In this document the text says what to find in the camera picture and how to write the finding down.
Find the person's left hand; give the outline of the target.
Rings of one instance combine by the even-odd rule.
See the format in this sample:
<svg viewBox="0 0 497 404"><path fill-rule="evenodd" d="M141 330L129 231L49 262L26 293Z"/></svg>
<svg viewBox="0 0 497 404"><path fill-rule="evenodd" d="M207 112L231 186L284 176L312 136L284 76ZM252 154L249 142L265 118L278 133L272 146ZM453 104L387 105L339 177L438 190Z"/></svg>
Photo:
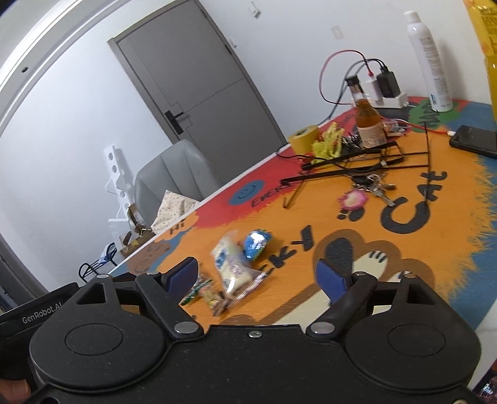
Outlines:
<svg viewBox="0 0 497 404"><path fill-rule="evenodd" d="M24 403L31 396L30 386L26 380L0 379L1 396L12 404Z"/></svg>

